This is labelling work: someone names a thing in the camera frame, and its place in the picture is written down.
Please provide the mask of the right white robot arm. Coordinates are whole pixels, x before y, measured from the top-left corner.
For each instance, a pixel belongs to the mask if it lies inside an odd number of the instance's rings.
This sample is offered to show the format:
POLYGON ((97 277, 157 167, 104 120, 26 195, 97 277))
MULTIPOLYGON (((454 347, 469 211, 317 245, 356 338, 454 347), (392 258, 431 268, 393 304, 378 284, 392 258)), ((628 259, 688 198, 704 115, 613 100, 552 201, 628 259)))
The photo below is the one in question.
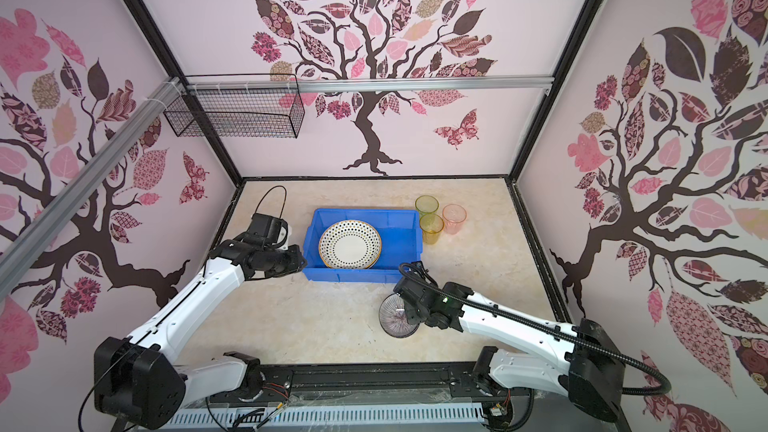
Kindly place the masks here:
POLYGON ((577 409, 621 428, 626 366, 619 349, 596 322, 541 319, 502 306, 469 287, 448 282, 442 289, 403 278, 393 289, 409 323, 479 335, 505 345, 486 347, 474 370, 481 389, 526 388, 569 399, 577 409))

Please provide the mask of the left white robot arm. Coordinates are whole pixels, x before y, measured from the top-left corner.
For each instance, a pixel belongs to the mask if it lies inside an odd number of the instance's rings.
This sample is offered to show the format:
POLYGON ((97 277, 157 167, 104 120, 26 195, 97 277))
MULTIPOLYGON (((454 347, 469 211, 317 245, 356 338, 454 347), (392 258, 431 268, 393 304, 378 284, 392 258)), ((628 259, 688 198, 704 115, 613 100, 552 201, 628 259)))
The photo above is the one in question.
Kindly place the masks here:
POLYGON ((296 244, 222 243, 160 311, 127 337, 109 337, 97 347, 89 401, 103 414, 157 430, 192 402, 223 392, 257 396, 264 377, 255 357, 227 352, 195 367, 178 358, 197 329, 241 285, 298 273, 306 264, 296 244))

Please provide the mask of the dotted plate yellow rim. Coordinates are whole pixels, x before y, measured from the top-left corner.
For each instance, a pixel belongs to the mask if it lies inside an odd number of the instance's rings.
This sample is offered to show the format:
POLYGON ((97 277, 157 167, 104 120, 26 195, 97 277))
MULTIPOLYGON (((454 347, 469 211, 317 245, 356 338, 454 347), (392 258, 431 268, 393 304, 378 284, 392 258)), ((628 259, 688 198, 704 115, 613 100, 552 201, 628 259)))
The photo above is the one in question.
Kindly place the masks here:
POLYGON ((320 259, 331 269, 368 269, 375 265, 383 250, 379 232, 360 220, 332 224, 320 236, 320 259))

